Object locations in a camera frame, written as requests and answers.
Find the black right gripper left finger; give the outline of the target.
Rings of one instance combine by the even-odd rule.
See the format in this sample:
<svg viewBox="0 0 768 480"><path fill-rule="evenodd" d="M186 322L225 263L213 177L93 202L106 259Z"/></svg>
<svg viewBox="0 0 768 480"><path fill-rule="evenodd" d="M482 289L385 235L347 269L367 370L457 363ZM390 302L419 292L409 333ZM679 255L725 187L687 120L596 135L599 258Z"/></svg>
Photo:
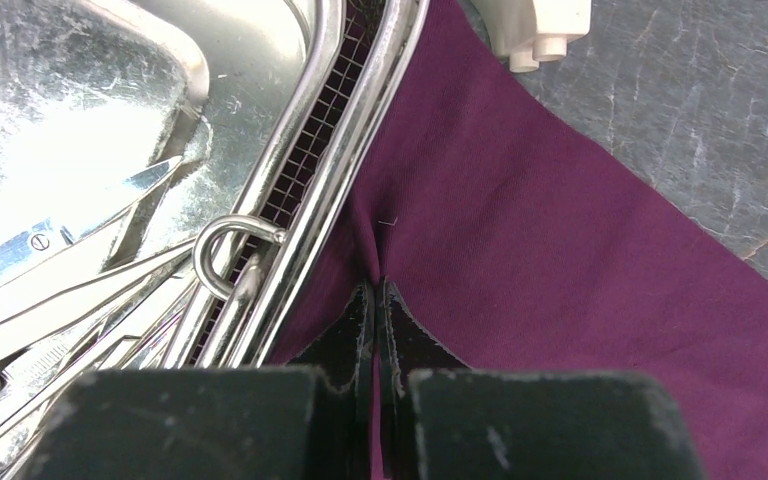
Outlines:
<svg viewBox="0 0 768 480"><path fill-rule="evenodd" d="M367 479L374 295L282 366L100 370L55 402L26 479Z"/></svg>

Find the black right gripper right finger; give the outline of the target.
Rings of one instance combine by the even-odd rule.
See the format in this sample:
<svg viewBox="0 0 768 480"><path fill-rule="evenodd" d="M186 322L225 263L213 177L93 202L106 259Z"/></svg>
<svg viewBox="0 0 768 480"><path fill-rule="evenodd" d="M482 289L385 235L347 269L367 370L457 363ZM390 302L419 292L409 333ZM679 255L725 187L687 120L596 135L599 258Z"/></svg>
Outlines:
<svg viewBox="0 0 768 480"><path fill-rule="evenodd" d="M380 446L390 479L702 479L677 403L610 370L473 369L377 290Z"/></svg>

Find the purple cloth wrap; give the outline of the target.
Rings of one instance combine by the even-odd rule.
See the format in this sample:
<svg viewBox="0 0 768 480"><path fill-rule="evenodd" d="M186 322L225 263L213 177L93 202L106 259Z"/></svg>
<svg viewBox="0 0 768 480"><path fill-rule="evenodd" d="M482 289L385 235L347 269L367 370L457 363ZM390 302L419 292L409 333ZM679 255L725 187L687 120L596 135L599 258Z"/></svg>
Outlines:
<svg viewBox="0 0 768 480"><path fill-rule="evenodd" d="M768 281L528 94L434 1L272 361L365 280L469 365L637 368L713 479L768 479Z"/></svg>

